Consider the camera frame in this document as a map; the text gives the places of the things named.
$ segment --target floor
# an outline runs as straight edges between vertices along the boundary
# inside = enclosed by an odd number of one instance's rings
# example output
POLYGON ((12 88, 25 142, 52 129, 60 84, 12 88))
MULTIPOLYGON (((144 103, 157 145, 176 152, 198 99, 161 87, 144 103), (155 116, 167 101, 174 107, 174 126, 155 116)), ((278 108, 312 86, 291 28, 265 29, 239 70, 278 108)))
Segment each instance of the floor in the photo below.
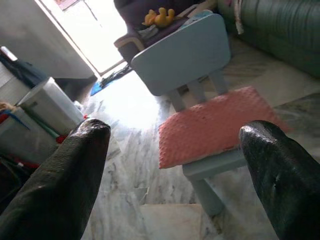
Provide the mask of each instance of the floor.
MULTIPOLYGON (((231 89, 252 85, 294 130, 289 134, 320 160, 320 81, 230 37, 224 69, 231 89)), ((207 80, 205 94, 216 95, 207 80)), ((194 104, 187 92, 187 105, 194 104)), ((111 126, 100 190, 83 240, 276 240, 246 166, 208 181, 225 204, 210 219, 182 168, 158 169, 158 127, 174 114, 133 71, 92 96, 84 112, 111 126)))

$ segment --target yellow rubber duck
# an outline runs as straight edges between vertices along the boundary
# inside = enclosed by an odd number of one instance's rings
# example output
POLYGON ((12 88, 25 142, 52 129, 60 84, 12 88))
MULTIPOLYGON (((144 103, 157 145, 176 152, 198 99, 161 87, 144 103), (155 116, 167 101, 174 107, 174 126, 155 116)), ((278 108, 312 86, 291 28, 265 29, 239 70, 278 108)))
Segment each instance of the yellow rubber duck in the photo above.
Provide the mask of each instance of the yellow rubber duck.
POLYGON ((165 28, 173 22, 174 17, 175 17, 175 10, 169 9, 168 16, 167 16, 167 10, 164 7, 160 7, 159 15, 155 17, 154 23, 159 28, 165 28))
POLYGON ((145 26, 151 26, 155 23, 155 18, 157 13, 152 9, 149 10, 149 13, 144 17, 144 22, 142 23, 145 26))

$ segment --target pink cushion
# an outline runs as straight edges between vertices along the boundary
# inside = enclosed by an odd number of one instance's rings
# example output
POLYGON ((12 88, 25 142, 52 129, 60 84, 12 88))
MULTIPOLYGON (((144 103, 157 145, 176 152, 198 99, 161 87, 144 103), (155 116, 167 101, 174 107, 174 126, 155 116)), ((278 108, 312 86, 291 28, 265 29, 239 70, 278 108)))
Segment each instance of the pink cushion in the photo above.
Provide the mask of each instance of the pink cushion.
POLYGON ((187 164, 237 147, 240 128, 253 120, 288 130, 251 86, 177 112, 159 128, 159 167, 187 164))

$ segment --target wall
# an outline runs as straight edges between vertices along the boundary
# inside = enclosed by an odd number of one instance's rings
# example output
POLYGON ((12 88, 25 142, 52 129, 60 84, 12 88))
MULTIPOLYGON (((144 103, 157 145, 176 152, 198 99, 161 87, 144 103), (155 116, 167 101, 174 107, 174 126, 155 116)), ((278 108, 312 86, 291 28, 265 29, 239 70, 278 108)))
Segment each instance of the wall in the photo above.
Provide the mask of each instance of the wall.
POLYGON ((94 74, 35 0, 0 0, 0 45, 54 78, 94 74))

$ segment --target plastic container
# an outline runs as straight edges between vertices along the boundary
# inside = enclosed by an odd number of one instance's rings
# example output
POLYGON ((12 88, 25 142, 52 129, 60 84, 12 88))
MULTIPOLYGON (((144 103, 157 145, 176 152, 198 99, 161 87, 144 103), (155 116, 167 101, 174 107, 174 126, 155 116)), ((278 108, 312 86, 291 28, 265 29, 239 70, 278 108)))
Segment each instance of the plastic container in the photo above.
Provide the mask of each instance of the plastic container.
POLYGON ((43 163, 56 150, 56 140, 20 107, 13 114, 23 124, 11 116, 0 124, 0 151, 30 163, 43 163))
POLYGON ((34 87, 18 104, 60 135, 67 135, 84 120, 83 114, 50 77, 34 87))

